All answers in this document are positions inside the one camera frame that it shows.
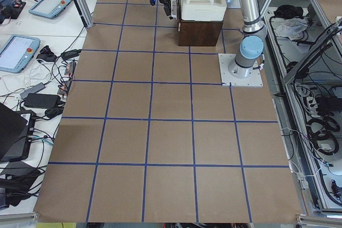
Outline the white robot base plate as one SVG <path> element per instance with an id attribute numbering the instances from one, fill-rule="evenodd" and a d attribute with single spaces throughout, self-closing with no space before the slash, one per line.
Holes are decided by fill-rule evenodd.
<path id="1" fill-rule="evenodd" d="M 252 67 L 241 68 L 235 62 L 236 54 L 219 53 L 219 67 L 221 84 L 223 87 L 263 87 L 261 72 L 258 69 L 258 62 L 255 61 Z"/>

